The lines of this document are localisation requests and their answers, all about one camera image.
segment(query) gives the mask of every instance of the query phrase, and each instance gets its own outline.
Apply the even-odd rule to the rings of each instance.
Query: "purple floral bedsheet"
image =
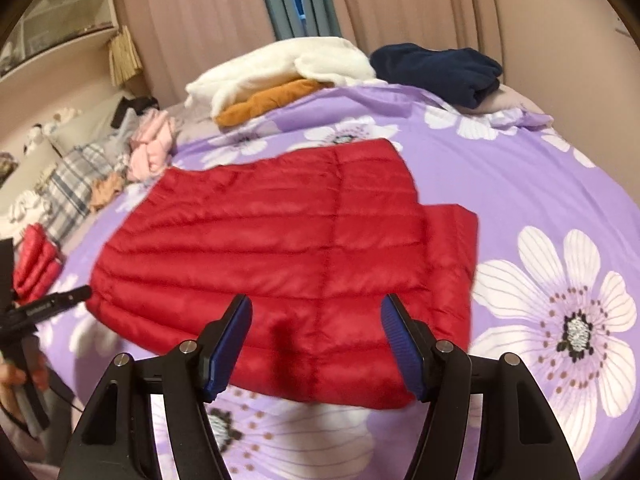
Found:
[[[583,478],[622,450],[640,420],[635,297],[640,294],[640,212],[623,190],[551,127],[550,117],[508,110],[461,116],[415,88],[327,89],[224,136],[178,150],[173,164],[200,170],[288,150],[389,139],[422,203],[459,203],[480,219],[470,352],[519,354],[566,434]],[[129,186],[91,227],[54,286],[86,283],[100,248],[153,182]],[[53,367],[87,401],[110,358],[148,352],[79,306],[40,326]],[[459,473],[470,479],[480,399],[472,400]],[[154,427],[165,479],[175,479],[161,399]],[[299,404],[230,387],[209,408],[231,476],[400,480],[425,407],[374,412]]]

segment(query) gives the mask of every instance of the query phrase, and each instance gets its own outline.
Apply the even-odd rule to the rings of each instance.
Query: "plaid pillow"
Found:
[[[51,216],[44,222],[50,240],[61,245],[80,227],[89,214],[92,183],[111,171],[104,149],[95,143],[74,148],[64,156],[43,193],[51,202]]]

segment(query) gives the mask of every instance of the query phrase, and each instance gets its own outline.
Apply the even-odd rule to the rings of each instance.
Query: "white flower print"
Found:
[[[634,353],[613,334],[636,323],[636,303],[617,272],[594,287],[600,253],[582,231],[564,238],[564,265],[551,240],[531,226],[520,232],[518,251],[526,272],[506,260],[482,263],[473,297],[495,317],[522,323],[488,329],[469,353],[518,354],[547,393],[578,460],[593,434],[598,397],[607,416],[619,417],[635,393]],[[471,423],[478,422],[474,415],[477,399]]]
[[[116,213],[130,213],[137,208],[146,198],[151,190],[151,184],[146,182],[137,182],[127,186],[124,190],[122,202],[116,208]]]
[[[577,148],[572,148],[572,146],[566,140],[564,140],[553,128],[546,128],[545,130],[542,130],[542,134],[542,140],[548,142],[554,148],[557,148],[561,152],[566,153],[569,150],[572,150],[575,160],[580,162],[580,164],[582,164],[585,168],[596,167],[596,165],[590,161],[589,157],[587,157]]]
[[[69,338],[69,351],[84,357],[95,348],[99,356],[112,357],[120,336],[95,319],[84,303],[78,304],[74,317],[79,321]]]
[[[60,278],[56,280],[56,282],[53,284],[53,286],[49,290],[48,294],[52,294],[54,292],[65,292],[67,290],[71,290],[76,286],[77,282],[78,282],[77,274],[70,274],[65,278]],[[40,339],[40,346],[43,349],[45,350],[49,349],[50,346],[52,345],[53,336],[54,336],[53,328],[58,324],[58,322],[60,321],[63,315],[64,313],[58,314],[57,316],[51,317],[50,319],[47,319],[46,321],[38,325],[38,338]]]
[[[300,142],[289,146],[289,152],[301,148],[317,148],[319,146],[333,146],[335,144],[347,144],[356,140],[367,139],[391,139],[398,133],[397,124],[379,126],[371,116],[358,118],[347,117],[333,126],[321,126],[312,128],[305,132],[307,142]],[[402,144],[391,141],[399,152],[402,151]]]
[[[499,122],[500,112],[491,115],[466,116],[449,105],[446,108],[426,105],[424,112],[424,122],[434,130],[452,128],[457,124],[456,133],[469,140],[495,140],[500,134],[514,136],[518,132],[516,126],[505,129],[493,128],[492,118]]]
[[[351,479],[371,460],[370,410],[271,399],[230,386],[208,409],[234,480]],[[156,440],[168,440],[162,397],[152,396]],[[175,464],[162,464],[173,478]]]
[[[209,141],[213,146],[228,139],[234,139],[234,143],[222,146],[202,157],[204,169],[215,168],[231,164],[239,155],[250,156],[262,152],[267,147],[267,141],[263,137],[279,134],[280,129],[273,121],[265,121],[264,118],[255,118],[243,124],[239,128],[226,133],[222,137],[214,137]]]

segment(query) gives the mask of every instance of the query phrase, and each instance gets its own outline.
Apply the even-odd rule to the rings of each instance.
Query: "navy blue folded clothing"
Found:
[[[379,79],[423,88],[471,109],[498,89],[502,74],[500,63],[472,48],[436,51],[399,43],[377,49],[369,61]]]

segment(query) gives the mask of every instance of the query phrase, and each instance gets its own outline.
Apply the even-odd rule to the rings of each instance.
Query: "orange folded clothing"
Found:
[[[276,108],[282,108],[322,88],[331,88],[333,83],[320,83],[312,79],[296,79],[284,85],[274,86],[252,95],[248,101],[231,105],[215,119],[221,128],[238,126],[264,115]]]
[[[95,180],[91,185],[89,211],[95,213],[107,207],[123,190],[124,177],[113,171],[104,179]]]

